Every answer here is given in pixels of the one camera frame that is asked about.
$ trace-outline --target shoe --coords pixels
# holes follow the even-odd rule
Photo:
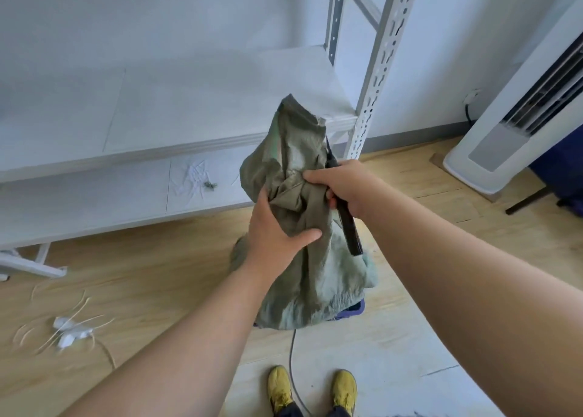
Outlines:
[[[267,395],[274,415],[293,402],[291,389],[288,370],[282,365],[272,368],[267,378]]]
[[[342,406],[352,417],[357,395],[354,376],[345,369],[336,371],[332,382],[332,406]]]

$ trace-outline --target pant leg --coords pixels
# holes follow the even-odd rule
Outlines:
[[[334,406],[326,417],[350,417],[350,414],[342,406]]]
[[[275,417],[304,417],[304,415],[300,407],[295,402],[291,402],[279,413],[275,414]]]

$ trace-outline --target white tower fan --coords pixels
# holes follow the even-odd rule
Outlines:
[[[498,192],[583,123],[582,91],[583,0],[576,0],[445,157],[444,167],[479,192]]]

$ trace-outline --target fabric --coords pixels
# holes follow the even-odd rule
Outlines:
[[[291,402],[279,413],[275,414],[274,417],[304,417],[304,415],[302,414],[300,407],[295,402]],[[334,406],[332,410],[326,414],[326,417],[350,417],[350,414],[348,414],[348,411],[343,407]]]
[[[241,165],[243,189],[256,202],[266,186],[272,212],[288,236],[322,230],[269,289],[255,320],[260,327],[292,330],[331,320],[377,284],[368,255],[353,257],[348,251],[338,215],[326,202],[326,187],[302,178],[303,170],[324,168],[325,135],[326,128],[289,95],[265,139]],[[241,266],[247,248],[243,236],[231,253],[231,270]]]

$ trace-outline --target wooden floor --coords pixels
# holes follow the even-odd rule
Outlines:
[[[503,209],[538,190],[528,170],[494,204],[429,163],[455,141],[381,152],[363,160],[376,174],[448,221],[583,289],[583,220],[555,207],[550,196],[513,216]],[[25,273],[0,283],[0,415],[54,416],[111,371],[104,350],[90,341],[58,353],[34,355],[51,335],[51,318],[69,312],[84,292],[78,315],[99,314],[96,331],[121,364],[163,332],[227,273],[229,251],[245,233],[251,210],[223,212],[53,244],[48,262],[69,274],[47,281]],[[359,383],[359,416],[499,415],[457,367],[366,228],[379,285],[368,291],[362,316],[297,332],[293,369],[298,391],[315,415],[325,412],[331,375],[352,370]],[[18,333],[22,325],[30,324]],[[24,331],[32,329],[20,345]],[[291,332],[254,330],[222,414],[269,415],[267,370],[288,363]]]

